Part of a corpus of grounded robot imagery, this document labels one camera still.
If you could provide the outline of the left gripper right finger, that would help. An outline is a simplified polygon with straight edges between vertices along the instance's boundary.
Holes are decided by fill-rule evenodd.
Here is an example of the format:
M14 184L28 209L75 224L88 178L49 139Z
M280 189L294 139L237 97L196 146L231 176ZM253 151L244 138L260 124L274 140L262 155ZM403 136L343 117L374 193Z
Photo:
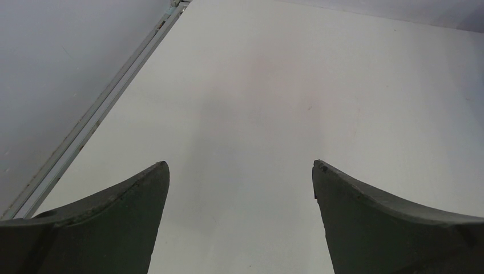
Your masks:
M482 273L483 219L427 207L315 160L335 273Z

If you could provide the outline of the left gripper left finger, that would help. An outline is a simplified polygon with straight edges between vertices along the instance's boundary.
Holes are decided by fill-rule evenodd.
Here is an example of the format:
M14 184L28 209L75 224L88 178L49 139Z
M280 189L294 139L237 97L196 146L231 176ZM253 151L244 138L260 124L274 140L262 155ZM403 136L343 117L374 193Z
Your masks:
M76 202L1 222L2 273L147 273L170 185L166 162Z

